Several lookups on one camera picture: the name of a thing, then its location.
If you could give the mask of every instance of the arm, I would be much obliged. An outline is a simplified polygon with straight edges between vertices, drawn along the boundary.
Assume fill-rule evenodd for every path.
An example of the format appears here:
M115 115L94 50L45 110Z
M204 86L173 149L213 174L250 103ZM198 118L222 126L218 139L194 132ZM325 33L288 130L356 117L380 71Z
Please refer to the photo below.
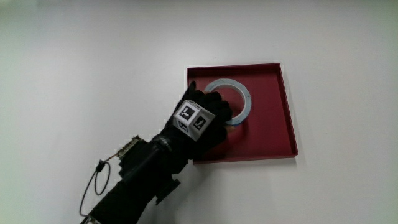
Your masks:
M232 110L228 102L222 101L219 93L204 94L196 90L193 82L175 110L184 100L198 103L216 115L215 119L198 141L194 141L172 125L171 117L165 128L151 142L141 145L137 154L126 156L121 162L122 180L90 212L101 224L136 223L154 196L159 199L159 193L162 195L162 190L172 180L172 174L178 174L189 159L198 158L223 142L227 130L233 129L232 126L224 125L232 118Z

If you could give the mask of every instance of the gloved hand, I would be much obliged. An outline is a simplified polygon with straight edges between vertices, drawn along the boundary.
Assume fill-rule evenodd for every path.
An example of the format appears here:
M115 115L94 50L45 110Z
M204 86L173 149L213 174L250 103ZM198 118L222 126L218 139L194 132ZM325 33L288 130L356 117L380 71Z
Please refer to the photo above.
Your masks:
M170 147L175 157L179 157L180 160L198 159L203 153L223 142L228 131L234 129L233 126L225 124L225 122L232 119L232 109L227 101L221 99L221 95L218 92L205 94L200 90L196 90L195 82L191 82L173 113L176 112L184 100L192 100L198 103L215 115L214 120L196 142L173 125L173 116L167 121L160 135L170 140Z

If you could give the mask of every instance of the connector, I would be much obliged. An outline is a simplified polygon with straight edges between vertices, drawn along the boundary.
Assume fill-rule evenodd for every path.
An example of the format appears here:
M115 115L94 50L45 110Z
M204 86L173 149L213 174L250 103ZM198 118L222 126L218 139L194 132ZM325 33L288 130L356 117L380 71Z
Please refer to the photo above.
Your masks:
M139 141L142 139L139 136L135 136L129 141L125 146L123 146L117 153L119 159L121 160L130 149L132 149Z

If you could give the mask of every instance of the black glove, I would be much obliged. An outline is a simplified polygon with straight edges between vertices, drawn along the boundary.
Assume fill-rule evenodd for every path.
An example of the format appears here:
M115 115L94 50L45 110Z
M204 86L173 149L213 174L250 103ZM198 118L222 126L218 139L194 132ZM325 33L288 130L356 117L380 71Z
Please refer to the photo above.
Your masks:
M164 129L160 132L160 136L165 136L170 140L174 160L184 161L183 163L186 164L188 159L200 158L203 153L226 139L225 122L232 119L232 109L227 101L221 99L221 95L218 92L204 94L204 92L196 90L195 81L191 82L174 109L174 113L184 100L192 100L215 115L214 120L196 142L173 125L173 116L170 117Z

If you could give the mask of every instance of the white surface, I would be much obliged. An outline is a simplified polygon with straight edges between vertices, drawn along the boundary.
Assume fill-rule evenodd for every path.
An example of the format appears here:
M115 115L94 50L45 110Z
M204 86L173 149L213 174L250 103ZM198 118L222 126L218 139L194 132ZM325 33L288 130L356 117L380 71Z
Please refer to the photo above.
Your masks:
M189 165L141 223L397 223L396 1L82 2L0 1L0 223L78 223L97 160L162 129L185 65L269 59L296 160Z

